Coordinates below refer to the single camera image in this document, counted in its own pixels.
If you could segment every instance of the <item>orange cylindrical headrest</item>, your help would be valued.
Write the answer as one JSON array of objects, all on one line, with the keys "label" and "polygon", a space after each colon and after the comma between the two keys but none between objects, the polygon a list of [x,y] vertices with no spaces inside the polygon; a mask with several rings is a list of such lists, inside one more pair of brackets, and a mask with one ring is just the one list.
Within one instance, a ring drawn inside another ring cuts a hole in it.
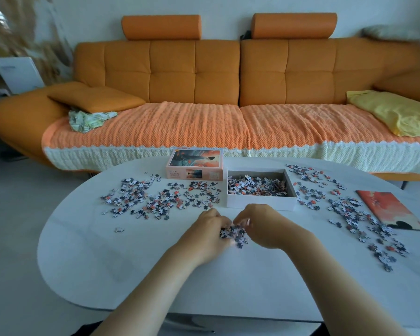
[{"label": "orange cylindrical headrest", "polygon": [[337,21],[336,13],[255,13],[252,39],[327,39]]},{"label": "orange cylindrical headrest", "polygon": [[200,15],[134,15],[121,19],[128,40],[172,40],[201,38]]}]

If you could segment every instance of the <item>red booklet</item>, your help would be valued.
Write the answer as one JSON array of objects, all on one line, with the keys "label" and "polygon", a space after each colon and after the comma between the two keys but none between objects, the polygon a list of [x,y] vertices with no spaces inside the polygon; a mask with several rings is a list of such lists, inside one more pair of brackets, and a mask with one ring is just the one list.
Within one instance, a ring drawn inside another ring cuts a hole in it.
[{"label": "red booklet", "polygon": [[420,221],[392,193],[357,191],[358,195],[381,221],[392,228],[420,230]]}]

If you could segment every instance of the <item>gray tile floor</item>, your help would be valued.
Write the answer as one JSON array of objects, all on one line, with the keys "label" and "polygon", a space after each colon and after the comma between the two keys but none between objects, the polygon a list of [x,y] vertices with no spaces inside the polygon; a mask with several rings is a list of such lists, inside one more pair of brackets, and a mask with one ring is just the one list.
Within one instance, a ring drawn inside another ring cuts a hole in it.
[{"label": "gray tile floor", "polygon": [[[68,336],[107,316],[105,311],[78,307],[56,296],[43,282],[36,262],[39,234],[48,216],[85,180],[84,173],[62,172],[29,159],[0,160],[0,336]],[[409,183],[406,191],[420,196],[420,182]],[[309,323],[226,319],[217,324],[218,334],[225,336],[303,336],[315,328]],[[420,330],[411,333],[420,335]],[[167,329],[160,334],[202,335]]]}]

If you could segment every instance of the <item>oval table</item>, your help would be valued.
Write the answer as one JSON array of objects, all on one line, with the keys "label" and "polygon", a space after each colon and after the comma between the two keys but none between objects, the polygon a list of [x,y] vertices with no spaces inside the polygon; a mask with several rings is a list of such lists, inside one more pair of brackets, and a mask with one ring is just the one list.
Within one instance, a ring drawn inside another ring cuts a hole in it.
[{"label": "oval table", "polygon": [[[186,210],[172,208],[169,220],[136,219],[129,212],[116,218],[110,212],[101,214],[110,206],[99,197],[119,188],[124,178],[148,180],[145,172],[161,175],[162,180],[154,182],[149,194],[168,188],[169,182],[189,184],[188,180],[164,178],[167,160],[167,157],[143,158],[112,167],[84,182],[58,205],[40,235],[37,254],[41,274],[56,294],[84,307],[115,309],[196,220],[203,209],[191,206]],[[344,197],[359,198],[355,190],[392,192],[420,220],[419,198],[349,166],[309,158],[224,158],[224,168],[285,168],[286,164],[324,171],[347,188],[342,191]],[[289,174],[291,181],[298,181],[298,175]],[[324,191],[335,188],[334,184],[329,185]],[[241,209],[226,208],[225,182],[218,182],[217,187],[223,191],[215,208],[230,219],[235,218]],[[328,198],[337,197],[328,194]],[[359,242],[346,228],[328,222],[329,218],[342,220],[326,209],[327,200],[321,200],[319,206],[321,209],[315,211],[297,204],[294,211],[281,213],[312,231],[403,326],[420,328],[420,231],[397,231],[411,254],[407,258],[396,255],[394,271],[386,272],[368,250],[367,243]],[[369,211],[365,205],[360,209]],[[115,233],[116,227],[125,231]],[[253,242],[242,249],[230,248],[217,260],[197,268],[180,290],[170,312],[322,321],[308,288],[287,255]]]}]

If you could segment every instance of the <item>gray pillow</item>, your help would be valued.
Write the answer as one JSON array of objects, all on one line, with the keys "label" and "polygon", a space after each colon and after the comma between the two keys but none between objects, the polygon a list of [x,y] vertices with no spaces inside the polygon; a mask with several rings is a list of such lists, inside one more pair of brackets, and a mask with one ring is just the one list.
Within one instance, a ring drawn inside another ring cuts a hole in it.
[{"label": "gray pillow", "polygon": [[362,35],[376,40],[415,41],[420,40],[420,33],[403,26],[377,24],[362,29]]}]

